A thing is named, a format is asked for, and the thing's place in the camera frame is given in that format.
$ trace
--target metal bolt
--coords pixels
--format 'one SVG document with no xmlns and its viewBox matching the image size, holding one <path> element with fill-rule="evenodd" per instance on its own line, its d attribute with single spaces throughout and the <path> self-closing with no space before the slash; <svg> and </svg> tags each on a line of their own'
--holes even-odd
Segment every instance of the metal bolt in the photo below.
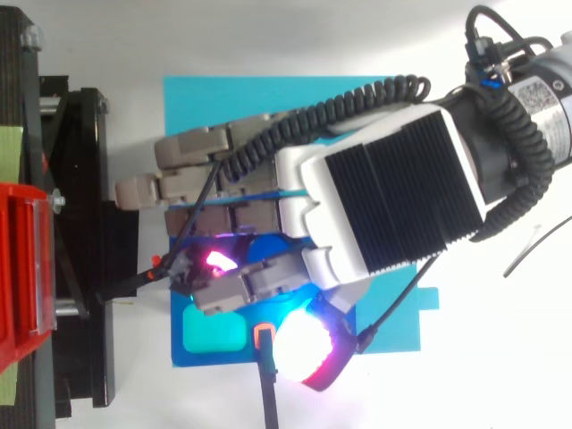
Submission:
<svg viewBox="0 0 572 429">
<path fill-rule="evenodd" d="M 107 98 L 99 98 L 99 101 L 97 101 L 97 112 L 99 114 L 109 114 L 109 100 Z"/>
<path fill-rule="evenodd" d="M 54 189 L 52 195 L 48 197 L 48 201 L 55 214 L 58 215 L 62 212 L 62 207 L 65 206 L 65 197 L 59 189 Z"/>
<path fill-rule="evenodd" d="M 564 82 L 562 80 L 555 80 L 552 82 L 552 87 L 557 91 L 564 89 Z"/>
<path fill-rule="evenodd" d="M 39 52 L 44 48 L 44 33 L 37 25 L 30 25 L 21 35 L 21 45 L 32 52 Z"/>
</svg>

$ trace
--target label sticker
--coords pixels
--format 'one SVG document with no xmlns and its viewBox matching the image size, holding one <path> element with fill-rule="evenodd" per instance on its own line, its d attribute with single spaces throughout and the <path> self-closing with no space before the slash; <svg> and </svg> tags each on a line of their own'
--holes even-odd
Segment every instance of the label sticker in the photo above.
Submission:
<svg viewBox="0 0 572 429">
<path fill-rule="evenodd" d="M 552 88 L 538 76 L 533 76 L 510 86 L 509 91 L 522 103 L 538 125 L 552 151 L 555 163 L 566 161 L 570 155 L 570 128 L 567 113 Z"/>
</svg>

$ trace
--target black coiled cable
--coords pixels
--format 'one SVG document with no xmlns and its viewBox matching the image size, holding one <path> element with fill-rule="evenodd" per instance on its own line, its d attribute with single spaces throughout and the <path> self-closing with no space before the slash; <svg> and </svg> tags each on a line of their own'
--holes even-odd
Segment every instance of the black coiled cable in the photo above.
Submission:
<svg viewBox="0 0 572 429">
<path fill-rule="evenodd" d="M 529 212 L 543 197 L 554 174 L 554 158 L 543 134 L 509 91 L 495 91 L 486 103 L 485 113 L 504 134 L 528 183 L 487 213 L 484 227 L 471 239 L 474 242 L 498 234 Z"/>
<path fill-rule="evenodd" d="M 328 126 L 383 106 L 402 102 L 421 103 L 430 90 L 431 82 L 425 77 L 397 76 L 300 109 L 259 132 L 225 159 L 223 174 L 228 181 L 236 182 L 283 147 L 311 143 L 324 134 Z"/>
</svg>

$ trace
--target pink light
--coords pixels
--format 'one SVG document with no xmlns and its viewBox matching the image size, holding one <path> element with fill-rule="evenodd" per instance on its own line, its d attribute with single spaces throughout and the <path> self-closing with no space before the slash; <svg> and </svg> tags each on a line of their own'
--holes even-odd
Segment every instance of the pink light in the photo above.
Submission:
<svg viewBox="0 0 572 429">
<path fill-rule="evenodd" d="M 211 266 L 216 266 L 223 271 L 230 271 L 238 268 L 239 266 L 232 260 L 220 252 L 212 251 L 206 257 L 206 263 Z"/>
</svg>

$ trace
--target white robot hand casing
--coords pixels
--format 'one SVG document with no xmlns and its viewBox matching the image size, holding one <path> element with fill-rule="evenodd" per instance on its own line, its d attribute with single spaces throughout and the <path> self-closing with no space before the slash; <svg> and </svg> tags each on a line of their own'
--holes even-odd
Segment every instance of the white robot hand casing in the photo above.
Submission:
<svg viewBox="0 0 572 429">
<path fill-rule="evenodd" d="M 437 105 L 416 105 L 398 111 L 355 132 L 329 147 L 314 146 L 285 148 L 276 156 L 276 169 L 281 189 L 306 190 L 308 197 L 285 198 L 280 205 L 284 232 L 299 236 L 304 231 L 316 245 L 307 250 L 304 259 L 313 282 L 322 289 L 330 289 L 368 278 L 374 274 L 411 264 L 416 260 L 402 261 L 372 273 L 368 269 L 356 234 L 341 202 L 339 191 L 332 179 L 326 158 L 345 149 L 372 143 L 399 133 L 403 127 L 430 114 L 439 113 L 447 127 L 452 146 L 462 168 L 471 198 L 484 219 L 484 199 L 473 175 L 467 153 L 449 113 Z M 404 195 L 404 198 L 416 198 Z"/>
</svg>

